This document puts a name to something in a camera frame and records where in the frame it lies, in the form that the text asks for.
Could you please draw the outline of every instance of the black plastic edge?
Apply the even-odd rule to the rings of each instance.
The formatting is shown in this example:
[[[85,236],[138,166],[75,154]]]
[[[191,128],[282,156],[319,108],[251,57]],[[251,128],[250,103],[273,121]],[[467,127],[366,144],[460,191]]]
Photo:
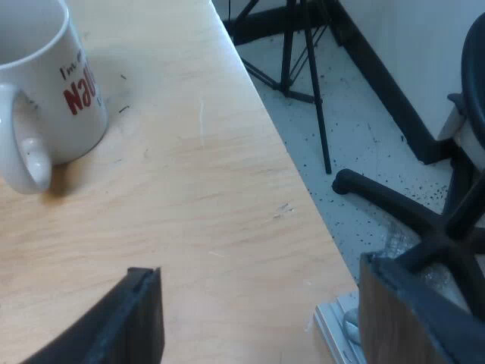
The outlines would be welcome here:
[[[159,364],[163,349],[160,269],[130,268],[83,317],[23,364]]]

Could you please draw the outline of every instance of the speckled floor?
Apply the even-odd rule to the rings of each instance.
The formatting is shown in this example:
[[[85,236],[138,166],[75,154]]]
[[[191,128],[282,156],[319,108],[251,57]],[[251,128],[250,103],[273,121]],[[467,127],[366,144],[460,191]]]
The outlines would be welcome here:
[[[232,16],[235,16],[247,2],[232,3]],[[283,1],[274,0],[263,3],[255,10],[284,5]],[[227,18],[227,0],[214,0],[214,5],[220,16]],[[293,41],[294,58],[304,47],[301,32]],[[280,77],[282,49],[282,35],[237,47],[241,56],[275,80]],[[285,99],[260,81],[253,82],[342,257],[358,281],[358,259],[362,252],[384,249],[383,254],[396,256],[417,243],[418,237],[369,202],[352,194],[335,194],[331,189],[335,173],[351,168],[441,212],[451,168],[449,160],[422,165],[415,158],[400,129],[345,49],[337,47],[330,31],[324,34],[315,51],[333,161],[332,175],[324,171],[314,106]],[[293,89],[311,92],[308,66]],[[427,274],[436,284],[448,281],[448,277],[444,269]]]

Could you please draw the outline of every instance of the black chair leg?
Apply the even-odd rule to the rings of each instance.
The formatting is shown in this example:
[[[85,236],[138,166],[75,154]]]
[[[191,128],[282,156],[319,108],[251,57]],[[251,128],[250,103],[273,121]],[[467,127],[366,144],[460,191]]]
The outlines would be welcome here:
[[[468,191],[458,208],[446,222],[446,233],[455,239],[460,239],[473,228],[477,220],[485,212],[485,172],[482,172],[477,182]]]
[[[473,254],[485,254],[485,228],[474,227],[461,245]]]
[[[440,219],[438,214],[412,199],[349,169],[337,173],[332,188],[340,195],[348,192],[357,193],[420,235],[434,229]]]
[[[472,313],[485,321],[485,278],[473,255],[450,249],[445,264],[449,267]]]
[[[452,159],[453,174],[449,182],[443,216],[451,215],[459,206],[473,184],[473,163],[463,153]]]
[[[424,238],[421,243],[414,245],[396,258],[403,268],[411,273],[418,273],[430,263],[443,256],[448,247],[436,237]]]

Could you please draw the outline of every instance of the black stand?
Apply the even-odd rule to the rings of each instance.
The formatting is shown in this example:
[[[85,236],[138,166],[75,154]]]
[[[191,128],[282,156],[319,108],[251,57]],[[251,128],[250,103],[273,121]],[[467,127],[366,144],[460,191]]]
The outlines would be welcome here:
[[[357,193],[416,231],[421,242],[396,262],[411,273],[434,262],[446,265],[473,315],[485,321],[485,277],[474,257],[485,253],[485,229],[474,226],[485,212],[485,172],[472,185],[474,167],[466,156],[458,155],[452,165],[441,215],[349,169],[337,173],[332,187],[338,194]]]
[[[241,11],[241,13],[237,16],[233,23],[233,29],[231,33],[234,33],[235,28],[237,25],[248,16],[249,12],[256,6],[259,0],[251,0],[247,6]],[[318,73],[317,73],[317,63],[315,61],[315,53],[314,53],[314,44],[313,38],[317,35],[320,28],[317,28],[317,31],[314,34],[311,34],[311,22],[310,16],[308,13],[308,3],[307,0],[300,0],[300,4],[302,6],[302,13],[303,13],[303,22],[305,25],[305,39],[306,39],[306,48],[303,50],[303,53],[299,56],[298,61],[293,66],[292,70],[290,70],[291,66],[291,53],[293,47],[293,31],[294,31],[294,22],[295,22],[295,6],[296,0],[286,0],[286,29],[284,34],[284,41],[283,41],[283,60],[281,63],[281,81],[278,83],[277,81],[273,80],[264,72],[257,69],[253,64],[247,62],[246,60],[242,60],[243,64],[246,66],[246,70],[252,76],[258,78],[262,83],[265,83],[272,89],[277,89],[281,91],[285,97],[290,97],[292,99],[296,99],[303,102],[314,103],[317,109],[317,119],[318,119],[318,128],[320,130],[320,140],[321,140],[321,148],[324,153],[324,163],[325,163],[325,171],[328,174],[332,173],[332,167],[330,164],[330,154],[328,152],[328,143],[327,143],[327,133],[325,132],[325,122],[324,122],[324,112],[322,109],[322,99],[320,95],[320,86],[318,84]],[[327,26],[323,28],[320,35],[317,37],[316,42],[322,37],[324,31],[327,29]],[[305,60],[300,65],[298,71],[294,78],[292,78],[293,73],[295,72],[296,68],[299,65],[299,62],[302,60],[305,51],[308,51],[308,54]],[[293,85],[296,78],[300,74],[300,71],[303,69],[305,62],[308,60],[310,65],[310,74],[311,74],[311,83],[313,85],[313,96],[306,95],[304,93],[298,93],[296,91],[292,91],[289,88]]]

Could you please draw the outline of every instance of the wooden desk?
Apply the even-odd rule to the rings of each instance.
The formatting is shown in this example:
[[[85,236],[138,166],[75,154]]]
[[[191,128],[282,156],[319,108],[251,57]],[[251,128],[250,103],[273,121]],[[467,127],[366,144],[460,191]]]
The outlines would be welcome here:
[[[162,268],[164,363],[331,362],[312,314],[353,280],[210,1],[69,3],[111,125],[48,193],[0,182],[0,362],[130,266]]]

